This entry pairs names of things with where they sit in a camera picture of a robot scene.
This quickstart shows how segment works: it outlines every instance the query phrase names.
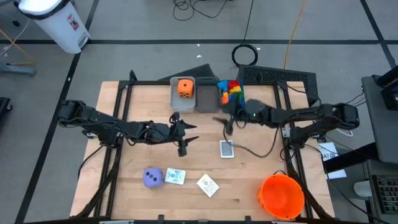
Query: table leg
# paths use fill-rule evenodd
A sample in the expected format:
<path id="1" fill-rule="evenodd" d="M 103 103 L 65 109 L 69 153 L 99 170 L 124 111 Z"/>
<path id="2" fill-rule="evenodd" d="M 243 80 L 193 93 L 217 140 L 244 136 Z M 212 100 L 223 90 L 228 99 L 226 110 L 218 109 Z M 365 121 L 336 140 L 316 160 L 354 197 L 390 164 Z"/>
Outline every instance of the table leg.
<path id="1" fill-rule="evenodd" d="M 327 172 L 333 172 L 355 164 L 360 164 L 368 159 L 379 160 L 375 142 L 325 161 L 325 169 Z"/>

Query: gray tray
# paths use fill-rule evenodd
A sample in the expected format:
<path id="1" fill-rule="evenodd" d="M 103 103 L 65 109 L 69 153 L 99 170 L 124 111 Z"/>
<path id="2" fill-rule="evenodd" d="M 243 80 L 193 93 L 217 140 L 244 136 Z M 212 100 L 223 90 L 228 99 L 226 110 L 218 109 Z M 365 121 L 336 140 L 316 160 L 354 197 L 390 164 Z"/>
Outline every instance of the gray tray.
<path id="1" fill-rule="evenodd" d="M 183 79 L 193 81 L 193 95 L 192 98 L 181 98 L 177 93 L 178 82 Z M 170 79 L 170 106 L 174 112 L 192 113 L 195 110 L 196 103 L 196 87 L 195 78 L 193 77 L 172 77 Z"/>

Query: orange die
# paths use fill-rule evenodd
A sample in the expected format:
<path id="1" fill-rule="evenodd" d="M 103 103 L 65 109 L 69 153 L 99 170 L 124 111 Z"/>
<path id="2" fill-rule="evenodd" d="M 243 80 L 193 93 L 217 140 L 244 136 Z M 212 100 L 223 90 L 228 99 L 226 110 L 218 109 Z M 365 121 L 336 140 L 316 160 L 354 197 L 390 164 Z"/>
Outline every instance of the orange die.
<path id="1" fill-rule="evenodd" d="M 177 93 L 182 98 L 191 98 L 193 95 L 193 81 L 191 80 L 180 80 L 178 82 Z"/>

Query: colorful toy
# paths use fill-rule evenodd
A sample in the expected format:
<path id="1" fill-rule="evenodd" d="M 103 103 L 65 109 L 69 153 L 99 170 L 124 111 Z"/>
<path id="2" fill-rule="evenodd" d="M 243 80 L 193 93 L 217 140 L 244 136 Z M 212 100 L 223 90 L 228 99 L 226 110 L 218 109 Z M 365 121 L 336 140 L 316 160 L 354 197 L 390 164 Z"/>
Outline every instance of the colorful toy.
<path id="1" fill-rule="evenodd" d="M 237 80 L 228 81 L 228 89 L 229 90 L 233 89 L 236 86 L 240 86 L 239 81 L 237 81 Z"/>
<path id="2" fill-rule="evenodd" d="M 221 91 L 228 91 L 228 80 L 223 80 L 217 83 Z"/>
<path id="3" fill-rule="evenodd" d="M 228 103 L 228 100 L 229 100 L 229 96 L 228 96 L 228 93 L 227 92 L 223 92 L 223 97 L 221 98 L 221 103 L 224 105 L 224 104 L 227 104 Z"/>
<path id="4" fill-rule="evenodd" d="M 241 87 L 240 86 L 236 86 L 236 87 L 234 87 L 234 88 L 229 90 L 229 94 L 231 94 L 231 93 L 239 93 L 241 91 L 242 91 Z"/>
<path id="5" fill-rule="evenodd" d="M 154 188 L 163 185 L 163 172 L 161 168 L 148 168 L 144 170 L 144 185 Z"/>
<path id="6" fill-rule="evenodd" d="M 191 98 L 193 95 L 193 81 L 183 79 L 178 82 L 177 93 L 181 98 Z"/>

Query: card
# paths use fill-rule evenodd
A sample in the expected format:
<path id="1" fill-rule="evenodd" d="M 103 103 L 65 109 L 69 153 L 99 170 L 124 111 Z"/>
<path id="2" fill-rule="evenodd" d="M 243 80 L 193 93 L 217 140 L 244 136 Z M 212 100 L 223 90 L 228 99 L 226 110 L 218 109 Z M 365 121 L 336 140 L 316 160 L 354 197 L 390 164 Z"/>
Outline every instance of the card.
<path id="1" fill-rule="evenodd" d="M 233 158 L 234 146 L 232 140 L 220 140 L 220 154 L 221 158 Z"/>
<path id="2" fill-rule="evenodd" d="M 205 174 L 197 182 L 197 185 L 204 191 L 207 196 L 211 197 L 218 189 L 219 186 L 212 180 L 209 175 Z"/>
<path id="3" fill-rule="evenodd" d="M 184 179 L 185 179 L 185 170 L 167 168 L 165 182 L 183 185 Z"/>

